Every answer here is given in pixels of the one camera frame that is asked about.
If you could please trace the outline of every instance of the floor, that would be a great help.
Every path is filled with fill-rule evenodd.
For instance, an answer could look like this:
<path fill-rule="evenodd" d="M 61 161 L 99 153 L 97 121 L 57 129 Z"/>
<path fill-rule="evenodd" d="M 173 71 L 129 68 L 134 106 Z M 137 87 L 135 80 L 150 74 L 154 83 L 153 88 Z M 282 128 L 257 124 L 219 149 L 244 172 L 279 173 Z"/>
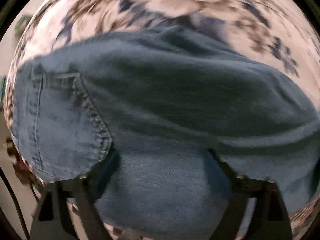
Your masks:
<path fill-rule="evenodd" d="M 3 39 L 0 41 L 0 76 L 8 73 L 16 45 L 18 43 L 18 39 L 14 35 L 15 24 L 21 18 L 22 14 L 34 14 L 43 1 L 44 0 L 31 0 L 18 14 L 16 19 L 10 25 Z M 10 134 L 5 123 L 3 113 L 0 113 L 0 166 L 6 174 L 7 179 L 9 180 L 15 195 L 17 196 L 24 219 L 26 221 L 26 225 L 30 230 L 32 214 L 36 208 L 36 200 L 33 197 L 31 190 L 28 187 L 23 186 L 14 174 L 12 160 L 7 155 L 6 149 L 3 147 L 3 145 L 6 143 L 6 137 L 9 135 Z M 0 180 L 0 193 L 0 206 L 2 210 L 19 236 L 25 240 L 26 238 L 20 225 L 15 206 L 2 180 Z M 72 219 L 76 225 L 75 228 L 79 239 L 87 239 L 79 218 L 77 216 L 72 216 Z"/>

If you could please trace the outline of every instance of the pocket stitching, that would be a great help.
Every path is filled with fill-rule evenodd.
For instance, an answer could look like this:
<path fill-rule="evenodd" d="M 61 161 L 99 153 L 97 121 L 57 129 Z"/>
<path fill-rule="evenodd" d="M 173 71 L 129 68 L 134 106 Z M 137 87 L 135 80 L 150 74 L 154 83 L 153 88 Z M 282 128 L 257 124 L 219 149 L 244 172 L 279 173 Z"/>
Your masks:
<path fill-rule="evenodd" d="M 40 155 L 40 148 L 39 148 L 39 138 L 38 138 L 38 132 L 37 132 L 37 124 L 38 124 L 38 120 L 39 120 L 39 108 L 40 108 L 40 98 L 41 98 L 41 92 L 43 89 L 43 77 L 40 79 L 40 87 L 39 87 L 39 91 L 38 91 L 38 97 L 37 97 L 37 110 L 36 110 L 36 117 L 35 117 L 35 121 L 34 121 L 34 135 L 35 135 L 35 145 L 36 145 L 36 155 L 38 157 L 39 163 L 41 165 L 41 168 L 43 169 L 43 163 L 41 160 L 41 155 Z"/>
<path fill-rule="evenodd" d="M 100 152 L 100 154 L 97 161 L 101 162 L 107 156 L 113 145 L 111 132 L 90 99 L 81 74 L 74 79 L 72 88 L 77 96 L 83 98 L 83 107 L 87 110 L 90 121 L 96 126 L 96 133 L 98 136 L 94 145 L 100 145 L 98 147 L 98 152 Z"/>

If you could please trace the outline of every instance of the denim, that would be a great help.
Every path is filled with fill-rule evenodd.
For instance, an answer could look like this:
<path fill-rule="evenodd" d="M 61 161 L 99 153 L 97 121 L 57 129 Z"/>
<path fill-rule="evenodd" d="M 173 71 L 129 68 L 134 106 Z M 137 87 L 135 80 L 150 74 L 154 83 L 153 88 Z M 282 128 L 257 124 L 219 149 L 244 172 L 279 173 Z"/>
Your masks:
<path fill-rule="evenodd" d="M 319 185 L 320 121 L 302 90 L 179 25 L 103 33 L 26 62 L 13 119 L 46 181 L 88 172 L 113 145 L 120 167 L 95 206 L 103 222 L 154 239 L 208 239 L 218 225 L 232 190 L 208 148 L 276 180 L 289 212 Z"/>

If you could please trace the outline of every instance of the seam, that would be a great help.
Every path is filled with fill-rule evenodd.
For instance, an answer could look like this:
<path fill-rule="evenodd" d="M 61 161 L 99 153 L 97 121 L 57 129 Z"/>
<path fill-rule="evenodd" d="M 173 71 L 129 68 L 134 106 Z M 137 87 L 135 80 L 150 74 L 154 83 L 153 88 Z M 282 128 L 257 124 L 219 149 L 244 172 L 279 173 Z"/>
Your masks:
<path fill-rule="evenodd" d="M 13 106 L 13 111 L 12 111 L 12 126 L 10 127 L 10 133 L 11 133 L 11 137 L 16 141 L 16 145 L 19 145 L 19 134 L 18 131 L 16 130 L 19 127 L 19 112 L 18 112 L 18 108 L 17 108 L 17 103 L 16 101 L 12 101 L 12 106 Z"/>
<path fill-rule="evenodd" d="M 39 167 L 36 167 L 36 166 L 35 166 L 35 167 L 32 167 L 32 168 L 33 168 L 34 170 L 39 171 L 39 172 L 45 173 L 45 174 L 49 175 L 50 177 L 54 177 L 54 178 L 57 179 L 57 180 L 64 180 L 63 178 L 56 177 L 56 176 L 54 176 L 54 175 L 52 175 L 52 174 L 50 174 L 50 173 L 47 173 L 46 171 L 40 169 Z"/>
<path fill-rule="evenodd" d="M 39 113 L 40 113 L 40 98 L 41 98 L 41 92 L 43 89 L 43 77 L 40 80 L 40 88 L 38 92 L 38 98 L 37 98 L 37 110 L 36 110 L 36 119 L 35 119 L 35 126 L 34 126 L 34 133 L 35 133 L 35 143 L 36 143 L 36 154 L 39 159 L 41 169 L 43 169 L 43 163 L 41 160 L 41 155 L 40 155 L 40 149 L 39 149 L 39 138 L 38 138 L 38 133 L 37 133 L 37 124 L 39 120 Z"/>
<path fill-rule="evenodd" d="M 97 137 L 94 145 L 99 152 L 97 161 L 101 162 L 112 147 L 113 138 L 111 132 L 91 101 L 81 74 L 74 79 L 72 88 L 78 97 L 83 98 L 82 106 L 87 110 L 90 121 L 95 125 Z"/>

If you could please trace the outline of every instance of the back pocket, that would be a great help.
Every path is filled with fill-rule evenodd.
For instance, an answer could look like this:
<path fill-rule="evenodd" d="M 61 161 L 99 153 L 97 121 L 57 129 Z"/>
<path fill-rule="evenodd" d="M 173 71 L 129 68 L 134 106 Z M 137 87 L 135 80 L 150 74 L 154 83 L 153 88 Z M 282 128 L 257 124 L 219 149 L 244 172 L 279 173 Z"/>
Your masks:
<path fill-rule="evenodd" d="M 27 90 L 19 150 L 42 179 L 74 178 L 106 157 L 112 137 L 81 74 L 38 74 Z"/>

